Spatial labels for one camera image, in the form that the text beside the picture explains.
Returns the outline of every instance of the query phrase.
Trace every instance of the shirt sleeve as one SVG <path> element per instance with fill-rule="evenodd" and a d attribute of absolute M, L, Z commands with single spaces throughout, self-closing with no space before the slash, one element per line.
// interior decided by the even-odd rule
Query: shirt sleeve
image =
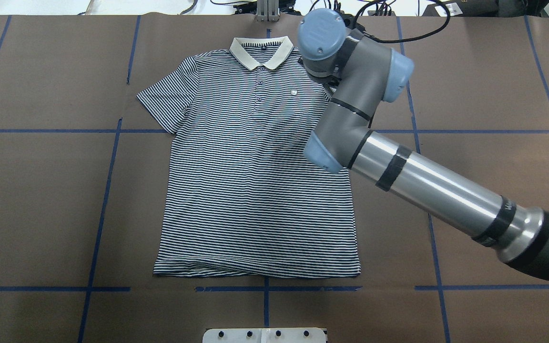
<path fill-rule="evenodd" d="M 137 94 L 137 99 L 164 130 L 174 134 L 194 101 L 198 81 L 196 60 L 187 57 L 174 72 Z"/>

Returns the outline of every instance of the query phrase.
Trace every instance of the white collar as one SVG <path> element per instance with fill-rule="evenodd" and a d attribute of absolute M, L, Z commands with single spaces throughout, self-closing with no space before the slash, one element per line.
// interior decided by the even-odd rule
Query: white collar
<path fill-rule="evenodd" d="M 272 58 L 266 63 L 259 63 L 258 61 L 256 61 L 242 46 L 242 44 L 244 43 L 253 43 L 260 45 L 272 43 L 273 41 L 281 43 L 281 45 L 279 46 L 279 49 L 274 53 Z M 283 63 L 285 59 L 287 59 L 293 48 L 294 44 L 292 44 L 287 36 L 267 39 L 235 38 L 233 39 L 233 44 L 230 46 L 230 52 L 233 54 L 234 58 L 237 59 L 237 61 L 239 61 L 249 70 L 253 70 L 260 65 L 264 65 L 264 67 L 270 70 L 274 70 L 279 67 L 279 65 L 281 65 L 281 63 Z"/>

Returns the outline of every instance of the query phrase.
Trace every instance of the striped shirt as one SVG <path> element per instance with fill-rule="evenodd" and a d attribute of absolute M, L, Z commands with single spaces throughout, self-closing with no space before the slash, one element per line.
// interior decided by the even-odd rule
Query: striped shirt
<path fill-rule="evenodd" d="M 348 171 L 303 148 L 327 105 L 287 37 L 187 57 L 137 98 L 175 134 L 154 273 L 357 276 Z"/>

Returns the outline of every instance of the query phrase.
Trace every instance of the label sticker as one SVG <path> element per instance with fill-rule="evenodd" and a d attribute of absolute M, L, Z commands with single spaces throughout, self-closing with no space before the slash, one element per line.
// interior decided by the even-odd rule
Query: label sticker
<path fill-rule="evenodd" d="M 463 14 L 461 11 L 461 8 L 456 2 L 453 2 L 451 4 L 446 4 L 446 7 L 448 7 L 448 10 L 450 11 L 450 16 L 453 15 L 460 15 Z M 442 6 L 436 6 L 436 11 L 438 14 L 440 14 L 440 17 L 446 17 L 446 11 L 442 8 Z"/>

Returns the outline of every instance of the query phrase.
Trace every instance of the black tape band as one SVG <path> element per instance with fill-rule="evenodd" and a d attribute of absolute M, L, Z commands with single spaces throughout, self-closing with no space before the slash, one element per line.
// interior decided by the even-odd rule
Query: black tape band
<path fill-rule="evenodd" d="M 499 209 L 499 213 L 497 213 L 497 217 L 495 217 L 482 234 L 471 237 L 471 239 L 484 245 L 484 247 L 492 247 L 499 243 L 499 237 L 509 228 L 514 215 L 516 215 L 516 204 L 505 197 L 501 197 L 501 199 L 501 208 Z"/>
<path fill-rule="evenodd" d="M 397 152 L 395 152 L 395 156 L 391 159 L 391 161 L 389 161 L 389 164 L 381 175 L 381 178 L 376 182 L 376 186 L 383 191 L 388 192 L 401 173 L 401 170 L 406 165 L 406 161 L 408 161 L 410 154 L 412 154 L 412 150 L 400 145 L 397 148 Z"/>
<path fill-rule="evenodd" d="M 349 61 L 349 57 L 351 57 L 355 47 L 363 37 L 364 34 L 359 30 L 352 30 L 345 38 L 344 43 L 342 43 L 342 46 L 340 46 L 340 49 L 336 53 L 335 64 L 338 66 L 338 74 L 345 68 L 346 63 Z"/>
<path fill-rule="evenodd" d="M 370 137 L 371 134 L 372 134 L 372 131 L 368 131 L 364 135 L 364 138 L 361 139 L 361 142 L 359 143 L 359 145 L 357 145 L 357 149 L 355 149 L 355 152 L 353 153 L 353 156 L 351 157 L 351 161 L 349 161 L 349 165 L 346 166 L 347 168 L 351 169 L 353 167 L 353 163 L 355 163 L 355 159 L 359 155 L 359 152 L 361 151 L 361 148 L 364 147 L 364 144 L 366 143 L 366 141 L 368 140 L 368 137 Z"/>
<path fill-rule="evenodd" d="M 519 254 L 517 258 L 512 259 L 506 263 L 514 269 L 525 267 L 525 265 L 531 263 L 542 251 L 545 244 L 549 239 L 549 212 L 543 211 L 543 225 L 541 230 L 538 232 L 538 236 L 535 237 L 535 240 L 529 247 Z"/>
<path fill-rule="evenodd" d="M 351 104 L 347 104 L 346 102 L 336 98 L 331 98 L 330 101 L 333 102 L 334 104 L 338 104 L 344 107 L 345 109 L 348 109 L 349 111 L 352 111 L 353 113 L 359 115 L 363 119 L 370 120 L 369 115 L 367 115 L 366 113 L 364 113 L 364 111 L 358 109 L 357 107 L 352 106 Z"/>

